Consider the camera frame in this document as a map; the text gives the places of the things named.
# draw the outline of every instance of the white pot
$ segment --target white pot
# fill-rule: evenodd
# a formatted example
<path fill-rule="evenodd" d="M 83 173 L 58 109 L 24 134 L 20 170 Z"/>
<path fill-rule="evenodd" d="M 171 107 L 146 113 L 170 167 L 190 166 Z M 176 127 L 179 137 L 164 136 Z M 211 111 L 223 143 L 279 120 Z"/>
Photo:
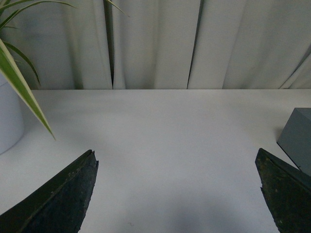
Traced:
<path fill-rule="evenodd" d="M 0 154 L 11 148 L 23 133 L 18 95 L 0 74 Z"/>

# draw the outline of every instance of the white tabletop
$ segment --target white tabletop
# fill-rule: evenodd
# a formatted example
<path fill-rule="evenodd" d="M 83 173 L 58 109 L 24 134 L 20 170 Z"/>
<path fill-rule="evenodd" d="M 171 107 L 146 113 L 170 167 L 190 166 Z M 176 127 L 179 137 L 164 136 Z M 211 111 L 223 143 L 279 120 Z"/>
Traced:
<path fill-rule="evenodd" d="M 255 166 L 311 90 L 34 91 L 56 141 L 23 105 L 0 155 L 0 213 L 88 149 L 99 170 L 81 233 L 277 233 Z"/>

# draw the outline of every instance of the white curtain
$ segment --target white curtain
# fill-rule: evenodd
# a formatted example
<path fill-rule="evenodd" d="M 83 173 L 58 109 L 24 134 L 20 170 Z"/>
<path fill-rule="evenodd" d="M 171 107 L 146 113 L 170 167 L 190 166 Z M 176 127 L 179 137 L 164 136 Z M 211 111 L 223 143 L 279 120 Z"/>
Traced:
<path fill-rule="evenodd" d="M 111 89 L 103 1 L 64 1 L 76 8 L 41 3 L 12 20 L 18 29 L 4 29 L 5 39 L 33 62 L 41 86 L 18 63 L 25 79 L 32 89 Z"/>
<path fill-rule="evenodd" d="M 129 16 L 106 9 L 110 56 L 103 0 L 70 3 L 29 8 L 5 29 L 43 89 L 311 88 L 310 0 L 114 0 Z"/>

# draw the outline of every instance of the green leaf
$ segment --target green leaf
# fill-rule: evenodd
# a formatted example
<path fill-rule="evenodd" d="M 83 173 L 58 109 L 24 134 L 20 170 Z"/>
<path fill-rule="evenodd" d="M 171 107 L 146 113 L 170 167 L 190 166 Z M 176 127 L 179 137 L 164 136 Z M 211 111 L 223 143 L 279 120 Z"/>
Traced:
<path fill-rule="evenodd" d="M 10 3 L 10 4 L 5 4 L 2 7 L 0 7 L 0 12 L 4 11 L 5 9 L 8 9 L 8 8 L 10 8 L 12 6 L 15 6 L 15 5 L 18 5 L 18 4 L 21 4 L 21 3 L 24 3 L 24 2 L 28 2 L 28 1 L 33 1 L 33 0 L 20 0 L 20 1 L 16 1 L 16 2 Z M 42 3 L 42 2 L 56 2 L 56 3 L 60 3 L 60 4 L 64 4 L 64 5 L 68 5 L 68 6 L 74 7 L 74 6 L 70 5 L 69 3 L 66 3 L 66 2 L 63 2 L 63 1 L 51 1 L 51 0 L 50 1 L 38 1 L 38 2 L 35 2 L 34 4 L 37 5 L 37 4 Z"/>
<path fill-rule="evenodd" d="M 33 63 L 29 60 L 29 58 L 24 53 L 22 53 L 18 48 L 16 48 L 14 45 L 11 45 L 10 43 L 5 42 L 5 41 L 3 41 L 3 43 L 6 47 L 8 47 L 11 50 L 13 50 L 14 52 L 16 52 L 22 59 L 24 59 L 25 62 L 27 62 L 27 64 L 30 66 L 30 68 L 35 73 L 35 77 L 37 78 L 38 83 L 40 84 L 40 79 L 39 79 L 38 73 L 37 73 Z"/>
<path fill-rule="evenodd" d="M 5 44 L 0 40 L 0 72 L 55 139 L 52 130 Z"/>
<path fill-rule="evenodd" d="M 129 17 L 129 15 L 127 15 L 123 10 L 120 9 L 120 7 L 118 7 L 116 4 L 114 4 L 111 0 L 106 0 L 107 2 L 109 2 L 111 5 L 113 5 L 114 7 L 116 7 L 119 11 L 121 11 L 123 14 L 125 14 L 126 16 Z"/>
<path fill-rule="evenodd" d="M 3 7 L 4 5 L 7 5 L 10 3 L 11 0 L 1 0 L 0 1 L 0 8 Z M 0 17 L 2 16 L 4 10 L 0 10 Z"/>
<path fill-rule="evenodd" d="M 72 6 L 70 5 L 69 3 L 66 3 L 66 2 L 62 2 L 62 1 L 53 1 L 53 0 L 46 0 L 46 1 L 37 1 L 37 2 L 34 2 L 32 4 L 29 4 L 28 6 L 25 6 L 19 10 L 16 10 L 14 11 L 13 13 L 11 13 L 11 15 L 6 18 L 1 24 L 0 24 L 0 30 L 8 23 L 10 22 L 15 16 L 17 16 L 20 12 L 26 10 L 27 8 L 29 7 L 32 7 L 32 6 L 35 6 L 35 5 L 38 5 L 40 3 L 44 3 L 44 2 L 55 2 L 55 3 L 59 3 L 59 4 L 64 4 L 64 5 L 67 5 L 67 6 Z"/>
<path fill-rule="evenodd" d="M 16 27 L 12 27 L 12 26 L 4 26 L 3 28 L 13 28 L 13 29 L 18 29 Z"/>

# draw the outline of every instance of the gray box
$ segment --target gray box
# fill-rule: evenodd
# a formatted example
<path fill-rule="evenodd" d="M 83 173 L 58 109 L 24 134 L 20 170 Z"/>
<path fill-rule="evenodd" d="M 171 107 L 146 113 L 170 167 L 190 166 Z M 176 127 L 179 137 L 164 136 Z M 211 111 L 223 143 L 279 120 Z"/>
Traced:
<path fill-rule="evenodd" d="M 295 108 L 277 143 L 296 164 L 311 176 L 311 108 Z"/>

